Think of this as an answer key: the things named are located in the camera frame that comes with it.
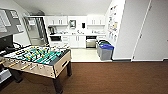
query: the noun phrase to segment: refrigerator door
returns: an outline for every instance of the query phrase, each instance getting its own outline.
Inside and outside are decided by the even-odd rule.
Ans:
[[[43,46],[48,43],[42,18],[25,18],[27,33],[32,45]]]

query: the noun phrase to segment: dishwasher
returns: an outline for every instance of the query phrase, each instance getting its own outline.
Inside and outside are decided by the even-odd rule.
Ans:
[[[96,48],[96,36],[86,36],[86,48]]]

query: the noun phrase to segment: faucet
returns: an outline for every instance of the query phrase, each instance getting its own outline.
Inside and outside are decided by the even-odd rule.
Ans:
[[[77,32],[79,33],[79,30],[77,30]]]

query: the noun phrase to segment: blue recycling bin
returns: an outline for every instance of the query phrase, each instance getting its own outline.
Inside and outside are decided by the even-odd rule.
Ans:
[[[100,60],[112,60],[114,46],[111,44],[100,45]]]

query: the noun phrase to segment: wooden floor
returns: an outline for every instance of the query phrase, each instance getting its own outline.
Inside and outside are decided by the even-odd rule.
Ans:
[[[72,63],[60,74],[63,94],[168,94],[168,62]],[[55,94],[52,79],[29,73],[0,94]]]

